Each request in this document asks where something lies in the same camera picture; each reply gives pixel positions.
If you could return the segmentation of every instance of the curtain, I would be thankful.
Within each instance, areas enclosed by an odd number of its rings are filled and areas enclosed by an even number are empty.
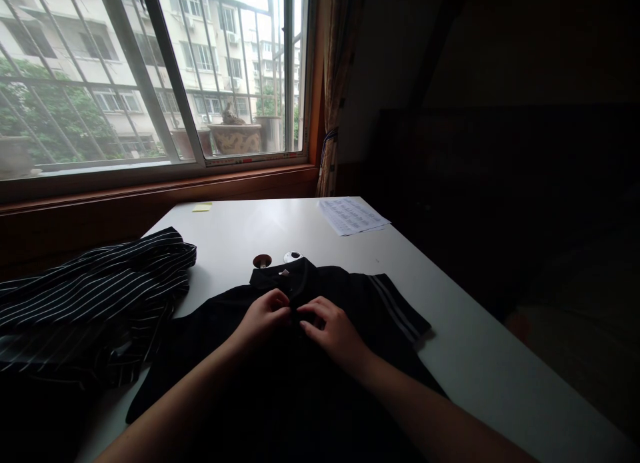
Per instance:
[[[338,124],[344,106],[364,0],[320,0],[324,24],[325,141],[316,196],[332,197],[337,172]]]

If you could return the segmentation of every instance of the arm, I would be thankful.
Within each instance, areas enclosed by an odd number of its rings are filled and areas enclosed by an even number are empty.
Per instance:
[[[252,348],[289,320],[289,299],[272,290],[251,304],[236,331],[128,427],[96,460],[175,460]]]
[[[384,405],[428,460],[535,461],[500,433],[376,356],[344,311],[326,298],[320,296],[298,311],[315,313],[315,325],[300,322],[307,336]]]

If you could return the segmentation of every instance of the air conditioner unit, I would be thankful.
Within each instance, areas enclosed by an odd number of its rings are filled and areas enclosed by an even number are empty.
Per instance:
[[[240,36],[229,30],[227,30],[227,39],[229,40],[229,43],[234,45],[240,43]]]

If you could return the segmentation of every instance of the shirt collar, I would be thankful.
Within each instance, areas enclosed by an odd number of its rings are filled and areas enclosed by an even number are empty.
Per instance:
[[[284,270],[289,274],[283,276],[281,273]],[[259,290],[280,288],[289,300],[293,300],[303,292],[310,280],[315,280],[317,272],[317,268],[303,257],[279,266],[255,269],[249,284]]]

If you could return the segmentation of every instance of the hand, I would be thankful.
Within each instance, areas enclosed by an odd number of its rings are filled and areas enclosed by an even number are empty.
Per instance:
[[[299,312],[315,313],[315,323],[301,321],[307,336],[327,352],[345,372],[354,376],[373,353],[349,321],[342,308],[324,296],[318,296],[300,306]]]
[[[229,340],[251,348],[263,342],[276,326],[287,324],[290,315],[287,295],[274,288],[251,303]]]

